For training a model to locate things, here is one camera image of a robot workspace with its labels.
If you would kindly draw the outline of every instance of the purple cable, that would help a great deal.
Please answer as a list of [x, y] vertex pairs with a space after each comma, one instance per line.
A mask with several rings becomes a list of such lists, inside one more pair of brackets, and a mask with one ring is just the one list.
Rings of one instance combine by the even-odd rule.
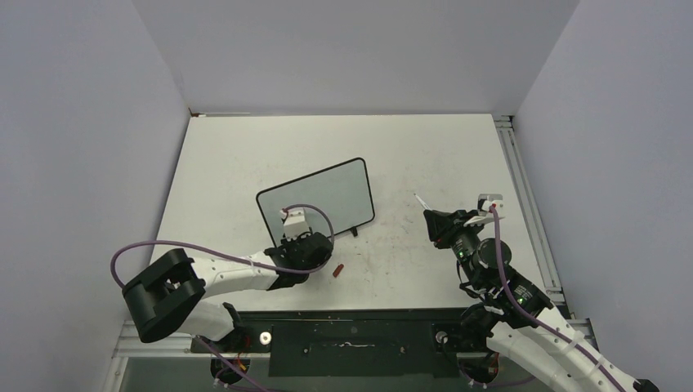
[[[532, 323], [542, 327], [543, 329], [549, 331], [551, 334], [560, 337], [563, 341], [567, 343], [571, 343], [572, 340], [566, 336], [560, 333], [559, 331], [555, 330], [554, 328], [550, 327], [548, 324], [542, 322], [541, 320], [537, 319], [535, 316], [529, 314], [526, 310], [522, 309], [522, 306], [517, 303], [515, 300], [515, 297], [512, 295], [512, 291], [510, 290], [510, 287], [507, 285], [507, 276], [505, 274], [505, 269], [503, 268], [503, 250], [500, 245], [500, 218], [498, 215], [498, 212], [494, 207], [490, 207], [489, 211], [491, 211], [494, 214], [494, 232], [495, 232], [495, 243], [496, 243], [496, 264], [498, 265], [499, 269], [499, 275], [500, 275], [500, 283], [503, 285], [503, 291], [505, 292], [505, 296], [508, 298], [510, 303], [512, 304], [512, 307], [517, 310], [520, 314], [522, 314], [523, 317], [526, 319], [530, 320]], [[592, 363], [595, 365], [599, 363], [596, 358], [594, 358], [594, 355], [592, 355], [589, 351], [587, 351], [584, 347], [581, 345], [575, 345], [575, 348], [581, 352], [584, 356], [586, 356]], [[606, 367], [603, 365], [599, 365], [599, 370], [604, 374], [604, 376], [609, 380], [609, 382], [616, 387], [617, 390], [620, 392], [627, 392], [621, 384], [609, 373], [609, 371], [606, 370]]]
[[[329, 240], [334, 245], [334, 228], [332, 227], [332, 222], [327, 217], [327, 214], [325, 214], [318, 207], [311, 206], [310, 204], [293, 204], [291, 206], [284, 208], [284, 210], [290, 210], [292, 208], [310, 208], [310, 209], [318, 212], [327, 221], [327, 226], [329, 227]], [[220, 257], [220, 258], [228, 260], [228, 261], [234, 261], [236, 263], [245, 264], [245, 265], [253, 265], [253, 266], [256, 266], [258, 268], [264, 268], [265, 270], [287, 272], [290, 274], [302, 274], [302, 275], [312, 274], [314, 272], [320, 271], [321, 269], [323, 269], [325, 264], [327, 264], [327, 263], [322, 264], [321, 266], [316, 267], [314, 269], [290, 269], [290, 268], [277, 267], [274, 265], [267, 265], [267, 264], [262, 264], [262, 263], [251, 263], [250, 261], [242, 259], [240, 257], [227, 255], [225, 253], [217, 252], [217, 251], [210, 249], [208, 247], [201, 247], [200, 245], [195, 245], [193, 243], [183, 243], [180, 241], [168, 241], [165, 239], [155, 239], [152, 241], [141, 241], [139, 243], [131, 243], [130, 245], [127, 245], [125, 247], [118, 249], [115, 252], [115, 254], [113, 254], [113, 257], [110, 259], [110, 274], [113, 276], [113, 280], [115, 280], [115, 282], [120, 286], [120, 288], [125, 287], [125, 283], [123, 283], [123, 281], [120, 280], [120, 278], [118, 277], [118, 274], [115, 272], [116, 260], [120, 257], [120, 255], [122, 255], [124, 252], [129, 251], [130, 249], [133, 249], [136, 247], [146, 247], [149, 245], [170, 245], [173, 247], [187, 247], [189, 249], [195, 249], [196, 251], [205, 252], [205, 253], [208, 253], [210, 255]]]
[[[214, 376], [214, 380], [219, 380], [219, 377], [221, 376], [221, 374], [223, 374], [227, 370], [230, 370], [230, 369], [228, 367], [224, 367], [222, 370], [217, 372], [217, 374]], [[233, 384], [229, 384], [229, 388], [232, 390], [241, 390], [244, 392], [258, 392], [259, 391], [259, 389], [257, 389], [257, 388], [251, 388], [251, 387], [247, 387], [247, 386], [233, 385]], [[270, 392], [284, 392], [283, 390], [269, 390], [269, 391]]]

